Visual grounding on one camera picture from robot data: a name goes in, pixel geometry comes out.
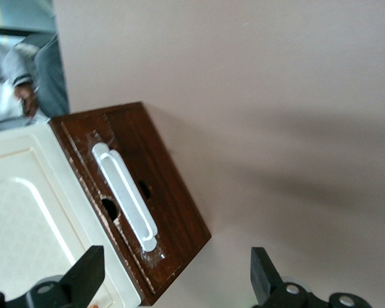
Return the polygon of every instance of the white plastic handle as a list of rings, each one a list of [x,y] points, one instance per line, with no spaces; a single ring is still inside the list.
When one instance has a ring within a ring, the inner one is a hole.
[[[92,154],[142,249],[146,252],[154,250],[157,225],[120,154],[102,142],[93,146]]]

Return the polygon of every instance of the beige wall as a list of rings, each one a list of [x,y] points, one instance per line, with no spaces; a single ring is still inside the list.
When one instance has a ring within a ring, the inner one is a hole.
[[[73,110],[144,101],[213,234],[155,307],[251,307],[252,246],[385,307],[385,1],[55,6]]]

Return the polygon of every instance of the gray jacket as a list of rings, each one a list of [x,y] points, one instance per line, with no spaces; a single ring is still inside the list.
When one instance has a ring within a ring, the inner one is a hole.
[[[6,80],[14,87],[24,82],[33,82],[23,56],[14,48],[0,45],[0,83]]]

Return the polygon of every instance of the white panel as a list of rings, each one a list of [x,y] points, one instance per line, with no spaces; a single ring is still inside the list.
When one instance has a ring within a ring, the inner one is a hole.
[[[0,133],[0,291],[7,300],[63,275],[92,244],[106,279],[92,304],[137,307],[140,298],[48,125]]]

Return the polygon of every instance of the person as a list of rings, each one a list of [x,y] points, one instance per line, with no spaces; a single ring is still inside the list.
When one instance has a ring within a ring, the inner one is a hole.
[[[36,47],[38,52],[33,56],[26,56],[22,45],[0,45],[0,125],[4,123],[4,128],[31,124],[30,120],[37,113],[44,118],[69,113],[57,35],[40,50]],[[13,90],[13,95],[5,95],[8,88]],[[20,99],[23,101],[22,114],[11,117],[14,116],[11,109]]]
[[[14,87],[14,96],[24,100],[25,114],[34,117],[39,103],[26,60],[15,48],[0,45],[0,84],[7,80]]]

